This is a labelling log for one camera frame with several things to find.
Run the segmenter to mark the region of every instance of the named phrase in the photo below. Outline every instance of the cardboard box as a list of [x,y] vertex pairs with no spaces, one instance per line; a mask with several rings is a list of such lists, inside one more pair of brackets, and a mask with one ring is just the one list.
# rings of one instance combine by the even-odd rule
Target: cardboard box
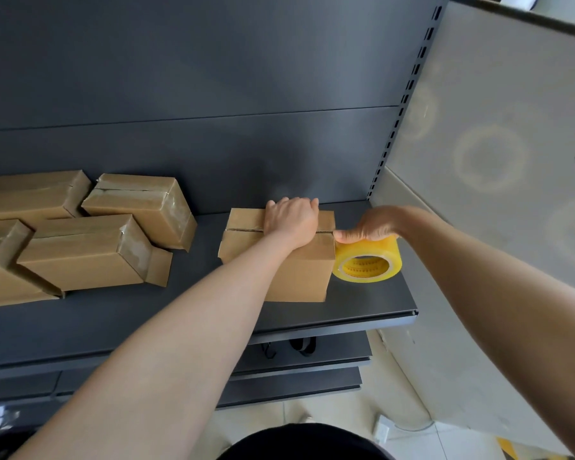
[[62,293],[16,261],[32,237],[17,219],[0,221],[0,305],[59,299]]
[[47,220],[17,263],[62,291],[148,282],[166,287],[172,254],[132,215]]
[[83,171],[0,176],[0,219],[36,229],[44,219],[83,216],[79,205],[90,189]]
[[131,213],[158,247],[189,251],[196,221],[174,177],[103,174],[81,205],[92,216]]
[[[228,263],[264,236],[265,210],[232,208],[218,257]],[[323,302],[334,266],[334,212],[320,211],[318,233],[294,250],[270,283],[266,301]]]

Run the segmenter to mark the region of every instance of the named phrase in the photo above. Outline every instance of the yellow tape roll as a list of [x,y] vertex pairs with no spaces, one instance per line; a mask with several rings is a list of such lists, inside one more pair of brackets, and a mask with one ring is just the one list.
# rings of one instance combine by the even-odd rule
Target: yellow tape roll
[[355,243],[335,242],[336,260],[332,273],[343,281],[377,282],[389,279],[400,271],[399,245],[395,237]]

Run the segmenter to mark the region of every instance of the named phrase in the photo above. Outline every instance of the perforated metal strip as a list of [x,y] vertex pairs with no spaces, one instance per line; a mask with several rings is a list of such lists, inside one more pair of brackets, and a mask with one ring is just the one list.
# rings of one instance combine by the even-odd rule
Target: perforated metal strip
[[396,121],[392,123],[392,127],[386,142],[386,147],[384,148],[383,154],[381,155],[381,161],[379,161],[379,164],[375,169],[375,176],[373,177],[373,181],[371,182],[371,185],[368,188],[367,200],[369,200],[371,195],[373,194],[373,191],[375,190],[375,186],[377,184],[377,179],[379,178],[381,170],[386,164],[387,156],[390,154],[392,150],[392,145],[396,140],[396,135],[398,134],[400,123],[402,122],[402,119],[405,117],[406,108],[409,104],[411,96],[413,95],[413,91],[415,90],[415,85],[418,83],[418,78],[422,73],[422,68],[424,66],[424,62],[426,61],[426,57],[430,52],[430,46],[432,45],[432,41],[434,40],[435,35],[437,35],[438,26],[439,23],[441,22],[443,15],[445,14],[445,9],[448,1],[449,0],[438,0],[437,6],[435,6],[432,12],[432,16],[430,18],[430,24],[424,34],[422,45],[420,46],[418,51],[418,56],[415,59],[413,67],[411,68],[411,74],[406,83],[405,92],[403,93],[403,96],[400,99],[399,114],[397,116]]

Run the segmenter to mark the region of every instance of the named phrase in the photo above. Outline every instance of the person's right hand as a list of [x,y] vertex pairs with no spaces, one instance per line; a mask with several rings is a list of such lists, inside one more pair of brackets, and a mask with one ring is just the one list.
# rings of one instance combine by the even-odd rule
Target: person's right hand
[[394,207],[377,207],[367,210],[360,222],[353,229],[347,231],[334,231],[334,239],[339,243],[354,243],[362,239],[381,240],[391,235],[398,237],[395,232]]
[[293,250],[313,240],[318,229],[319,200],[283,197],[269,200],[264,216],[264,235],[278,234]]

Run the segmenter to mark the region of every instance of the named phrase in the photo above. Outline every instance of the clear packing tape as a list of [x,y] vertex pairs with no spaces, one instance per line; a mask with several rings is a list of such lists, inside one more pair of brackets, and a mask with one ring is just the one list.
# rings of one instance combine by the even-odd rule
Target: clear packing tape
[[335,256],[332,273],[343,281],[384,281],[402,268],[399,245],[394,236],[377,241],[335,242]]

